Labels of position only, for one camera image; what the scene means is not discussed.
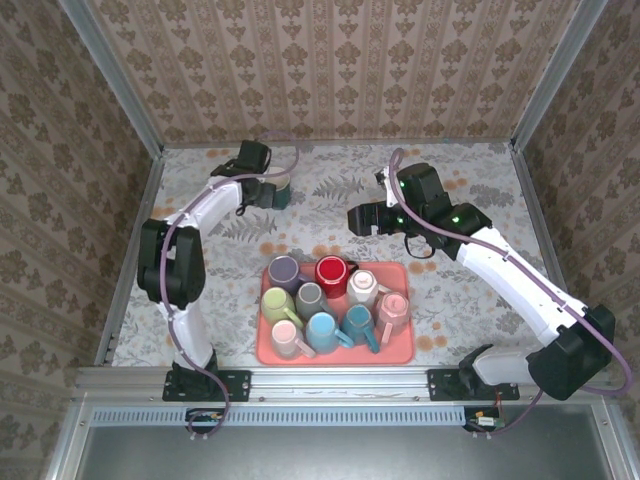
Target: patterned wallpaper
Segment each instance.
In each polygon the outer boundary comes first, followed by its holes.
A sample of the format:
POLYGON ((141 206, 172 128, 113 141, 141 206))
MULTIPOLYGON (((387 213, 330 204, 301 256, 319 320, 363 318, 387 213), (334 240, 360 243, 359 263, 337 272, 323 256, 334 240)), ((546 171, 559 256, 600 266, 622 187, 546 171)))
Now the patterned wallpaper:
POLYGON ((0 478, 38 478, 90 365, 148 154, 56 1, 0 2, 0 478))
POLYGON ((578 0, 90 0, 166 144, 507 138, 578 0))
MULTIPOLYGON (((640 2, 611 0, 525 149, 571 291, 640 371, 640 2)), ((640 385, 625 399, 640 438, 640 385)))

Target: teal mug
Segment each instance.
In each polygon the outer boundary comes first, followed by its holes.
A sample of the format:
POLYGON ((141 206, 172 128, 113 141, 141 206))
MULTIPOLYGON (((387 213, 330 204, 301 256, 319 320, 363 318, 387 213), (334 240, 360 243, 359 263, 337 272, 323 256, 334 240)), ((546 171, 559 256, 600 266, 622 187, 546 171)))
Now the teal mug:
POLYGON ((342 321, 342 331, 353 340, 356 345, 368 345, 373 353, 380 351, 380 344, 375 335, 373 316, 364 305, 354 305, 342 321))

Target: floral tablecloth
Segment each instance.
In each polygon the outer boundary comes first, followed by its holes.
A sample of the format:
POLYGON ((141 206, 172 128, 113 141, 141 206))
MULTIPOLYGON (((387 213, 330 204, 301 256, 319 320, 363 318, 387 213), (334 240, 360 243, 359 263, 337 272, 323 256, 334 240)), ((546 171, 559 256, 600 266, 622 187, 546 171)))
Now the floral tablecloth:
MULTIPOLYGON (((396 261, 409 275, 416 355, 410 365, 456 364, 483 343, 534 342, 522 319, 474 273, 443 253, 415 260, 402 235, 356 237, 347 210, 384 200, 374 173, 398 146, 403 166, 435 166, 453 203, 483 210, 511 245, 545 272, 522 190, 506 144, 348 145, 307 147, 292 175, 292 201, 284 211, 247 209, 202 232, 207 284, 202 312, 220 365, 253 367, 260 275, 269 261, 289 254, 302 262, 328 254, 366 261, 396 261)), ((162 186, 153 212, 163 218, 184 206, 209 172, 236 149, 166 150, 162 186)), ((292 147, 275 147, 273 164, 294 159, 292 147)), ((428 253, 421 240, 416 253, 428 253)), ((165 320, 134 285, 118 338, 114 366, 166 366, 173 345, 165 320)))

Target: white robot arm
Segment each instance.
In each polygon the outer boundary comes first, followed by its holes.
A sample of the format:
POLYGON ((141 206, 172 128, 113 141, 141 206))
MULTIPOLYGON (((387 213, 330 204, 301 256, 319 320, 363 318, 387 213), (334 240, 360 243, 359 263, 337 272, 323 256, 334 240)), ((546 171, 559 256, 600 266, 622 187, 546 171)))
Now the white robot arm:
MULTIPOLYGON (((204 288, 205 267, 201 235, 207 235, 228 213, 244 213, 247 205, 270 208, 275 186, 255 178, 229 181, 240 174, 262 174, 269 166, 271 151, 258 142, 243 141, 238 158, 216 168, 194 200, 164 220, 149 219, 142 227, 138 256, 138 286, 147 292, 167 321, 173 322, 176 338, 186 356, 206 368, 214 355, 206 334, 198 298, 204 288), (222 181, 227 183, 218 186, 222 181), (166 285, 172 314, 160 294, 161 249, 169 227, 178 222, 167 256, 166 285)), ((175 363, 193 367, 175 352, 175 363)))
MULTIPOLYGON (((210 177, 207 186, 198 193, 210 190, 212 186, 224 177, 210 177)), ((207 236, 228 213, 236 211, 242 205, 242 187, 238 182, 231 182, 211 193, 186 218, 180 222, 181 227, 192 227, 200 232, 200 235, 207 236)), ((165 219, 167 225, 173 225, 177 218, 181 216, 182 210, 170 215, 165 219)), ((162 304, 157 304, 165 320, 169 320, 169 312, 162 304)), ((176 336, 183 346, 187 355, 194 363, 205 367, 213 355, 213 347, 209 342, 202 312, 200 311, 200 301, 196 299, 189 303, 184 310, 177 310, 173 315, 173 328, 176 336)), ((174 361, 184 368, 190 368, 184 357, 175 352, 174 361)))
POLYGON ((504 251, 493 250, 472 242, 463 242, 424 228, 405 213, 398 204, 389 168, 376 175, 386 190, 386 200, 359 205, 348 212, 349 229, 356 235, 404 233, 406 238, 422 236, 432 248, 432 255, 442 250, 491 285, 520 314, 533 331, 537 345, 526 347, 494 347, 484 345, 463 362, 461 373, 467 382, 485 385, 502 383, 537 384, 550 396, 565 400, 583 386, 611 360, 611 353, 582 322, 567 311, 581 312, 582 318, 606 340, 613 340, 615 318, 602 305, 588 309, 536 271, 507 243, 491 220, 470 204, 452 205, 436 170, 426 163, 414 164, 397 172, 396 188, 404 202, 421 219, 463 238, 470 237, 504 251), (515 259, 534 279, 512 261, 515 259), (560 299, 560 305, 541 288, 543 285, 560 299))

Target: white mug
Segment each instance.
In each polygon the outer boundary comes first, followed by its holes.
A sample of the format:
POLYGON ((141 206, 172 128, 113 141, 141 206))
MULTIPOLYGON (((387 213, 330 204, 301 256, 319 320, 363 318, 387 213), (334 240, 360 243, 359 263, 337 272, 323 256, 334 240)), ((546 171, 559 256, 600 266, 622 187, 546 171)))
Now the white mug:
POLYGON ((369 270, 358 270, 351 278, 347 285, 347 296, 349 298, 349 306, 364 305, 367 309, 372 310, 378 294, 389 293, 384 285, 380 285, 376 277, 369 270))

